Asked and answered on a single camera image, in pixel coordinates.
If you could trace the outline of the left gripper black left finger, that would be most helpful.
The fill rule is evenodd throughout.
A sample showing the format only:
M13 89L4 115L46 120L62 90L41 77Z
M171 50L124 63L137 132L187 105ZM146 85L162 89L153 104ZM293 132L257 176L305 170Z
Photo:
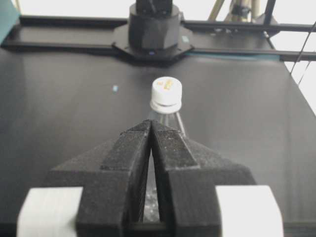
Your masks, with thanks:
M20 237L121 237L143 217L149 120L54 168L31 188L17 219Z

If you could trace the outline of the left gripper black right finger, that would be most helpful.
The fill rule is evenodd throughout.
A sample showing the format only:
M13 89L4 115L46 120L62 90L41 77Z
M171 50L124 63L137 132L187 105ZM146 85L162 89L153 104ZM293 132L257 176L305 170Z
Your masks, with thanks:
M282 237L271 188L251 170L157 121L151 127L159 213L176 237Z

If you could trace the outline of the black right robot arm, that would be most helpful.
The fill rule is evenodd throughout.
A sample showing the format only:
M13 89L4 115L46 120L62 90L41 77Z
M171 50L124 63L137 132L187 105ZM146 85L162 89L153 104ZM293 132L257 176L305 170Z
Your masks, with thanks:
M194 49L193 32L181 21L171 0L137 0L127 23L114 29L112 46L138 61L172 61Z

